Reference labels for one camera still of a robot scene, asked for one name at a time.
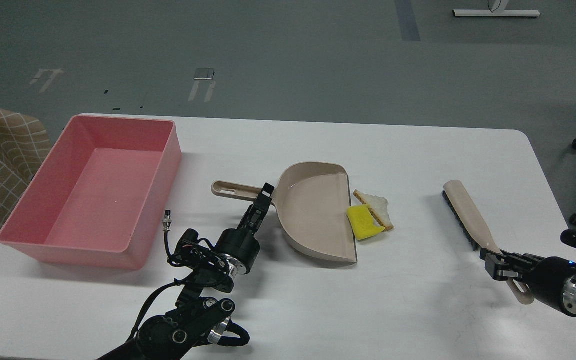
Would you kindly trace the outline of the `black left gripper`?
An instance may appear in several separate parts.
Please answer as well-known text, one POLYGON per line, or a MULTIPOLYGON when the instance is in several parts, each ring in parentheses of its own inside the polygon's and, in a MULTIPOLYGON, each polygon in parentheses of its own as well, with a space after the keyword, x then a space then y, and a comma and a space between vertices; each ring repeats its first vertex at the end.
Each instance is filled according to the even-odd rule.
POLYGON ((259 231, 272 205, 275 187, 265 183, 244 213, 238 228, 227 228, 221 233, 215 245, 215 251, 234 258, 244 267, 247 275, 256 261, 261 246, 255 235, 259 231))

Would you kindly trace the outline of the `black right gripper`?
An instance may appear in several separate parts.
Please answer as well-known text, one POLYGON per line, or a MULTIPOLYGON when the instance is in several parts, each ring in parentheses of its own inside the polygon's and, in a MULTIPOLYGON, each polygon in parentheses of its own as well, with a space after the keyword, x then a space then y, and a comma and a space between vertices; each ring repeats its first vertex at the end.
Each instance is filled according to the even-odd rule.
POLYGON ((561 257, 525 253, 501 253, 481 248, 479 257, 487 264, 493 280, 514 280, 528 285, 536 300, 561 313, 576 313, 576 301, 566 295, 571 278, 576 275, 576 263, 561 257))

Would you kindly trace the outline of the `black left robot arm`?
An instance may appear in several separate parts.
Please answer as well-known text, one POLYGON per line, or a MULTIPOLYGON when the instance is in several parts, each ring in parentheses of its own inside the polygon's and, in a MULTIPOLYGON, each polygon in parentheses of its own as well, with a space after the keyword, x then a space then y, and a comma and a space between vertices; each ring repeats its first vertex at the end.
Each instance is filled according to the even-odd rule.
POLYGON ((126 342, 103 356, 105 360, 180 360, 202 346, 242 347, 249 333, 233 322, 236 304, 203 296, 206 289, 229 294, 238 275, 247 275, 261 250, 256 234, 272 204, 275 188, 252 187, 251 205, 236 228, 227 228, 216 243, 188 228, 171 249, 170 210, 162 219, 166 260, 190 274, 156 289, 144 302, 126 342))

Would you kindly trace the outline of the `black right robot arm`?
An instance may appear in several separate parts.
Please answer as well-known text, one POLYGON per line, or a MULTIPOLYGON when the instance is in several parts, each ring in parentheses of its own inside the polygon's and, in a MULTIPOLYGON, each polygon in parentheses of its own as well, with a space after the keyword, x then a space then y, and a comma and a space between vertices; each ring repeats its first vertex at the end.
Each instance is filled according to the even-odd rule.
MULTIPOLYGON (((560 241, 576 249, 576 230, 567 229, 560 241)), ((521 305, 538 301, 566 315, 576 317, 576 262, 558 256, 481 248, 479 257, 495 281, 505 282, 521 305)))

